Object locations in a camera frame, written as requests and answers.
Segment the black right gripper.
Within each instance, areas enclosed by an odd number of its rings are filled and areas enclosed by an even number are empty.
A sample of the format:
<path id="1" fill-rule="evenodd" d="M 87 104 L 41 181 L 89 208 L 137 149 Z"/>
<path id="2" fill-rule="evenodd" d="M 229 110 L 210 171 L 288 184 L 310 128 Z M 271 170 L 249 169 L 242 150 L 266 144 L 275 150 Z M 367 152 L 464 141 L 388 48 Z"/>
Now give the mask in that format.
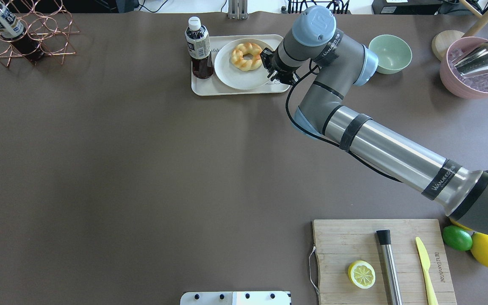
<path id="1" fill-rule="evenodd" d="M 298 81 L 296 70 L 299 60 L 293 58 L 285 49 L 264 48 L 260 53 L 263 67 L 269 68 L 269 81 L 280 81 L 283 84 L 294 86 Z"/>

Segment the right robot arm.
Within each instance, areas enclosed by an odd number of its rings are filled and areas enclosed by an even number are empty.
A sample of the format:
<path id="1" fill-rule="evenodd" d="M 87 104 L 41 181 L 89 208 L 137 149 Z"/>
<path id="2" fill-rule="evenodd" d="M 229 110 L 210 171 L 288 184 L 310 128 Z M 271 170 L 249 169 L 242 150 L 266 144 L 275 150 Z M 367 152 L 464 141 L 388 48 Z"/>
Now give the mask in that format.
<path id="1" fill-rule="evenodd" d="M 295 86 L 306 60 L 320 71 L 295 114 L 304 134 L 339 147 L 392 180 L 440 203 L 450 218 L 488 234 L 488 172 L 470 171 L 342 104 L 351 86 L 364 85 L 378 66 L 371 50 L 346 36 L 325 6 L 306 8 L 276 50 L 261 53 L 271 80 Z"/>

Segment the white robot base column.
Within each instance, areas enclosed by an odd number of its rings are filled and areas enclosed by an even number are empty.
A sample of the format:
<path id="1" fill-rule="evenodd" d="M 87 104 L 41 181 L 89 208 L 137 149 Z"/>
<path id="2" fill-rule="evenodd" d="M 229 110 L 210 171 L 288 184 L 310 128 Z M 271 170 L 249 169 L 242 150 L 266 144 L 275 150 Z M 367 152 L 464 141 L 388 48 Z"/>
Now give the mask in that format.
<path id="1" fill-rule="evenodd" d="M 192 291 L 180 298 L 180 305 L 291 305 L 289 291 Z"/>

